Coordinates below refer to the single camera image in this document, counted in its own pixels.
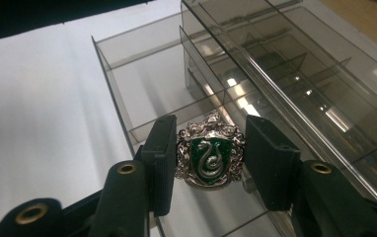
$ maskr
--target silver snake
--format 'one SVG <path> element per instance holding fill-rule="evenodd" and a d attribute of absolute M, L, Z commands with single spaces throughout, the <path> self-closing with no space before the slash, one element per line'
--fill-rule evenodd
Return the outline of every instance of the silver snake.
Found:
<path fill-rule="evenodd" d="M 216 156 L 210 156 L 210 153 L 212 152 L 213 145 L 210 143 L 210 141 L 201 141 L 197 148 L 203 149 L 205 146 L 207 146 L 206 152 L 201 156 L 200 161 L 197 165 L 197 171 L 200 174 L 202 178 L 205 179 L 214 179 L 218 177 L 222 171 L 223 171 L 223 162 L 222 162 L 222 154 L 219 150 L 219 145 L 216 146 Z M 210 172 L 207 172 L 203 169 L 203 165 L 206 165 L 207 169 L 212 170 Z"/>

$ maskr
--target transparent drawer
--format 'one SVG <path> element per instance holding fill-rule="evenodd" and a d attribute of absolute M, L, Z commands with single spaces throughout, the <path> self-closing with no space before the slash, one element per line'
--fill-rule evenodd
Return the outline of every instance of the transparent drawer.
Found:
<path fill-rule="evenodd" d="M 235 105 L 263 117 L 275 108 L 318 159 L 377 200 L 377 62 L 303 7 L 183 2 L 188 38 L 232 98 L 245 93 Z"/>
<path fill-rule="evenodd" d="M 377 62 L 298 1 L 270 2 L 183 1 L 179 15 L 95 42 L 130 151 L 164 115 L 181 129 L 218 110 L 242 130 L 256 115 L 302 160 L 337 165 L 377 199 Z M 241 183 L 208 193 L 176 180 L 159 220 L 166 236 L 293 234 L 288 213 L 265 210 Z"/>

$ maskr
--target crest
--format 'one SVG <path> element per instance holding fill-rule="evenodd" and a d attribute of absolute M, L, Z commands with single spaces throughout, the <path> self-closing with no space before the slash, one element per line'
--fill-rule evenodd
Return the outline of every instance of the crest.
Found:
<path fill-rule="evenodd" d="M 219 190 L 241 180 L 245 138 L 238 126 L 211 112 L 178 134 L 176 178 L 202 190 Z"/>

